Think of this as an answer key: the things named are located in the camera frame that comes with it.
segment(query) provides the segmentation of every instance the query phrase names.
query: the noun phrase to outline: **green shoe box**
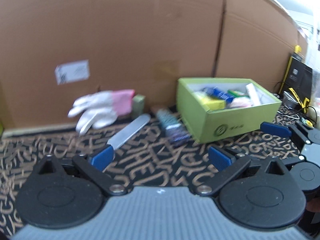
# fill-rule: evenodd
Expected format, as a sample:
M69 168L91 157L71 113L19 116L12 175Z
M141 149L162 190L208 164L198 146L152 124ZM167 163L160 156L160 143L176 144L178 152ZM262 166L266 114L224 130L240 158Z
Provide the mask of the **green shoe box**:
M212 111L200 104L193 92L205 87L246 92L253 83L260 106ZM260 129L262 122L272 122L281 101L251 79L240 78L180 78L178 80L177 109L193 138L199 143L218 141Z

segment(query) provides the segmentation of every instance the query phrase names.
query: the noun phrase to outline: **gray gripper base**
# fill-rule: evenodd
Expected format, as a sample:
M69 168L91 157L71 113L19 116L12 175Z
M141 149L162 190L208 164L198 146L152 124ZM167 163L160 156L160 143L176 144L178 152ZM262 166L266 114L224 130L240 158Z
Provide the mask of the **gray gripper base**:
M308 162L311 162L318 167L320 167L320 145L316 143L305 144L301 150L301 155L303 155Z
M187 187L135 187L112 197L90 221L68 229L25 226L13 240L304 240L295 227L259 232L228 220L208 197Z

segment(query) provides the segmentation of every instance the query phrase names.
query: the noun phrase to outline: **yellow package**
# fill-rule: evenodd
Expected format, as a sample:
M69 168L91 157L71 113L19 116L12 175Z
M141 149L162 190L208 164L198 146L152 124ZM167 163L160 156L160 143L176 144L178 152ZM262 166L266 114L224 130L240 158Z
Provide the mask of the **yellow package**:
M208 106L210 110L222 110L226 108L225 100L209 97L205 92L195 92L195 96L200 100L201 104Z

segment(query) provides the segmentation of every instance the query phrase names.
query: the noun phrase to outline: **blue gripper pad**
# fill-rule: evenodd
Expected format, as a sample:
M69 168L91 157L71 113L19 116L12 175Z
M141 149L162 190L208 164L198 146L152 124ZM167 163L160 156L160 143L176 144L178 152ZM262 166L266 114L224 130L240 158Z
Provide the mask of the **blue gripper pad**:
M103 171L113 161L113 156L113 147L106 145L89 156L88 162L99 171Z
M217 147L210 147L208 154L211 164L213 164L218 171L223 171L236 160L233 155Z
M271 134L271 135L277 135L279 137L290 137L292 135L291 131L288 127L282 126L279 124L271 123L271 122L263 122L260 125L260 130Z

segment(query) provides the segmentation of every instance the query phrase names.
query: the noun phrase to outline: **metal container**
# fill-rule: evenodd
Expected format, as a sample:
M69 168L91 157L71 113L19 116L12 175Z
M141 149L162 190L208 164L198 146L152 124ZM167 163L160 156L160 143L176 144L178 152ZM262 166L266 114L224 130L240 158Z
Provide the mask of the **metal container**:
M298 101L287 91L283 92L283 103L290 109L295 109L299 105Z

